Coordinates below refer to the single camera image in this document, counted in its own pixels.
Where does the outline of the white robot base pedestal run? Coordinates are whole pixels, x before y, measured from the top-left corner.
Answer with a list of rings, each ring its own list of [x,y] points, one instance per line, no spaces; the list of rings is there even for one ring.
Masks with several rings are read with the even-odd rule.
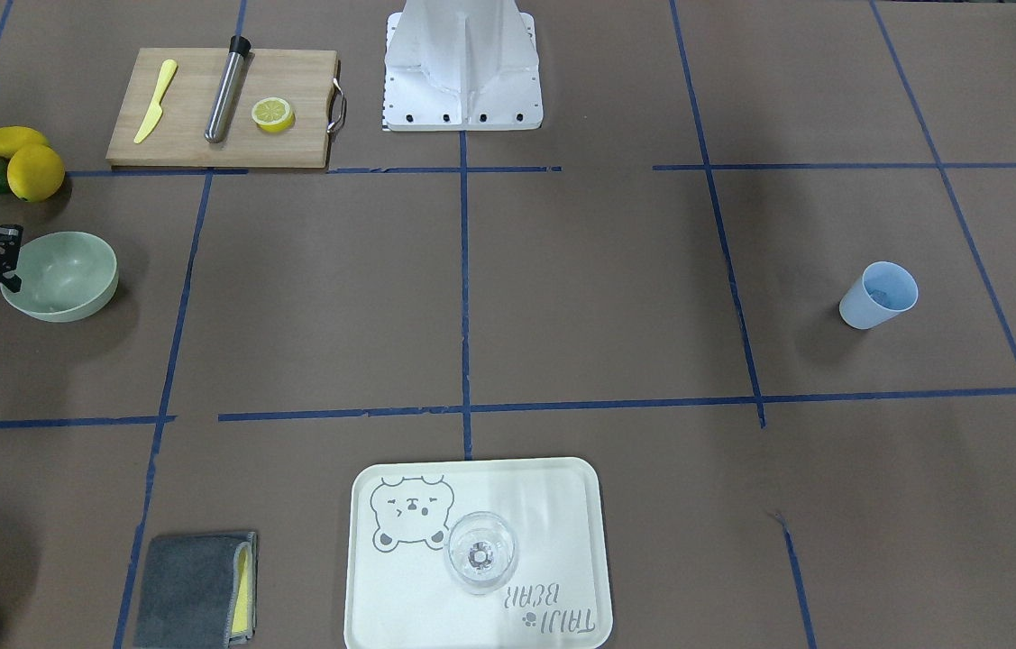
[[[542,126],[534,17],[515,1],[408,1],[389,14],[385,37],[385,131]]]

